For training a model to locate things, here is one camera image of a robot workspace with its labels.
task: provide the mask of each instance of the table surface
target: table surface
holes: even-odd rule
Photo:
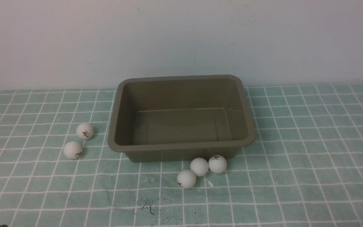
[[[0,224],[363,226],[363,84],[246,92],[256,141],[183,190],[188,161],[136,164],[107,147],[115,89],[0,91]],[[78,160],[61,152],[69,141],[83,143]]]

